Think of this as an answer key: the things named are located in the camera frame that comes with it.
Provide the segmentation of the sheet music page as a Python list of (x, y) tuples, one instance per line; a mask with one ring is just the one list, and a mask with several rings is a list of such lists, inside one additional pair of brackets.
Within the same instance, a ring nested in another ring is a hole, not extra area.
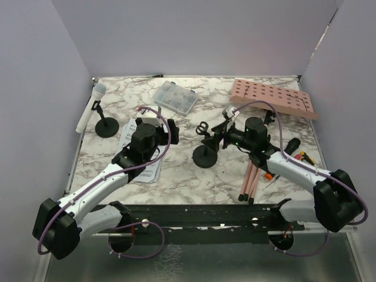
[[(122, 127), (119, 144), (117, 147), (118, 153), (125, 146), (127, 146), (128, 149), (136, 149), (136, 153), (138, 153), (141, 156), (143, 156), (146, 153), (145, 147), (141, 147), (141, 145), (136, 144), (136, 141), (139, 141), (139, 138), (135, 138), (133, 144), (131, 145), (132, 135), (136, 131), (136, 128), (137, 124), (135, 118), (131, 118), (129, 122)], [(144, 171), (142, 171), (141, 174), (138, 175), (138, 177), (135, 177), (133, 180), (142, 183), (155, 182), (160, 173), (161, 162), (161, 160), (158, 160), (157, 162), (146, 166)]]

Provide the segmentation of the black round mic stand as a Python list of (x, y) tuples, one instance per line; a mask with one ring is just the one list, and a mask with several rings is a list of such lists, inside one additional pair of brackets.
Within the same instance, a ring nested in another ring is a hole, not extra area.
[(103, 109), (100, 105), (100, 101), (95, 101), (92, 110), (97, 111), (100, 116), (100, 120), (95, 126), (95, 132), (101, 138), (110, 138), (117, 134), (119, 130), (119, 123), (116, 119), (112, 117), (105, 117), (103, 114)]

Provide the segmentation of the black microphone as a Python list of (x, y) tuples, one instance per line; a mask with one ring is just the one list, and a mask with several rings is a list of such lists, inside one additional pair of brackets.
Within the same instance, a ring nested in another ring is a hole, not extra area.
[[(288, 143), (287, 143), (287, 146), (286, 148), (284, 149), (284, 152), (287, 153), (288, 155), (291, 155), (292, 153), (294, 153), (300, 146), (301, 144), (301, 141), (300, 139), (298, 138), (292, 138)], [(270, 173), (270, 172), (267, 172), (264, 177), (271, 181), (273, 178), (274, 178), (275, 174), (273, 173)]]

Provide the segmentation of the white microphone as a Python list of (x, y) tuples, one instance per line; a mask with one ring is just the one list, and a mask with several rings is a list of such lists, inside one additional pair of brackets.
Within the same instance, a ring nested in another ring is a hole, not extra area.
[(88, 124), (89, 119), (91, 118), (94, 111), (96, 111), (96, 107), (100, 104), (100, 101), (104, 97), (105, 93), (106, 86), (104, 84), (97, 83), (93, 87), (92, 94), (76, 126), (77, 133), (83, 133), (83, 131), (86, 128), (86, 125)]

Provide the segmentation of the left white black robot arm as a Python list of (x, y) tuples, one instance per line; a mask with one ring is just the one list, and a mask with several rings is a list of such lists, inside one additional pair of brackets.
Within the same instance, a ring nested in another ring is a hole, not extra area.
[(38, 254), (51, 253), (56, 259), (63, 259), (82, 239), (107, 229), (121, 232), (129, 227), (130, 218), (123, 204), (114, 202), (100, 210), (94, 208), (160, 160), (164, 152), (153, 157), (159, 146), (168, 148), (179, 142), (179, 128), (173, 119), (154, 119), (147, 123), (138, 118), (136, 124), (130, 143), (114, 156), (104, 171), (75, 193), (58, 201), (48, 198), (41, 203), (32, 230), (38, 240)]

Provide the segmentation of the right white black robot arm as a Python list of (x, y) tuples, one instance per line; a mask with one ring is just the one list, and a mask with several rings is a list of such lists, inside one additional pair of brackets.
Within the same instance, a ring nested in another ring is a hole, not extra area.
[(219, 149), (233, 145), (246, 150), (255, 167), (279, 175), (313, 195), (311, 200), (285, 199), (276, 204), (270, 215), (270, 223), (275, 229), (282, 230), (293, 221), (305, 221), (338, 232), (364, 212), (364, 205), (345, 171), (329, 172), (293, 160), (270, 143), (262, 119), (248, 118), (244, 130), (236, 129), (230, 119), (213, 127), (211, 132), (207, 131), (208, 127), (206, 122), (201, 122), (196, 128), (196, 133), (204, 137), (202, 145), (193, 153), (198, 167), (214, 166)]

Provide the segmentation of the clear plastic organizer box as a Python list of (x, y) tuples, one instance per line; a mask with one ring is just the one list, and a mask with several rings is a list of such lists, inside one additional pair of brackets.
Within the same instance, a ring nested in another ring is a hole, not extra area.
[(198, 98), (199, 95), (195, 91), (183, 88), (168, 80), (153, 95), (155, 104), (182, 116), (189, 114)]

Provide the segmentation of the thin metal rod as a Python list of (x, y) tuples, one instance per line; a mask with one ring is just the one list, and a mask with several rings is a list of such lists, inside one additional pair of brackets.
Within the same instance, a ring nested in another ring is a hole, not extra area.
[(278, 180), (279, 177), (280, 177), (280, 176), (277, 176), (274, 180), (272, 180), (271, 183), (269, 183), (269, 184), (265, 187), (265, 189), (268, 188), (269, 186), (271, 186), (274, 182), (276, 182), (276, 181)]

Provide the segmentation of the red yellow screwdriver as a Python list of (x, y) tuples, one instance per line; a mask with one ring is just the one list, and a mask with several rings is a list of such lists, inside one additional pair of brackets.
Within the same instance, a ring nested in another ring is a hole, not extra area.
[(301, 151), (300, 153), (296, 154), (294, 158), (302, 162), (307, 162), (312, 166), (315, 165), (314, 159), (311, 156), (309, 156), (305, 151)]

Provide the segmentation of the black mounting rail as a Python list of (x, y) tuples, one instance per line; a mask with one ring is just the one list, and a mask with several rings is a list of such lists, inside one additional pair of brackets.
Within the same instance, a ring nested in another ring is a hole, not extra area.
[(167, 244), (267, 244), (270, 233), (302, 231), (288, 223), (271, 204), (127, 204), (121, 205), (120, 236), (109, 230), (117, 243), (134, 241)]

